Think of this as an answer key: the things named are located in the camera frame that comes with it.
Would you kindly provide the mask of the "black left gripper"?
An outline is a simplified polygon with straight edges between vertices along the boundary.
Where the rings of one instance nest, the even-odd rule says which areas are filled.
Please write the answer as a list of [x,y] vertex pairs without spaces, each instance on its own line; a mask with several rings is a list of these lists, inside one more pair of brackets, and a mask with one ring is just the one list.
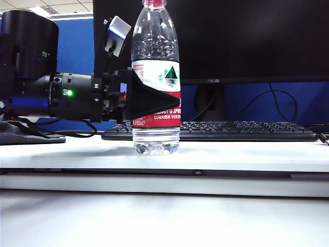
[[[144,85],[130,67],[109,71],[115,53],[125,45],[131,26],[116,28],[103,25],[95,36],[94,72],[91,79],[90,121],[117,120],[123,122],[180,105],[180,99]],[[131,99],[131,113],[128,100]]]

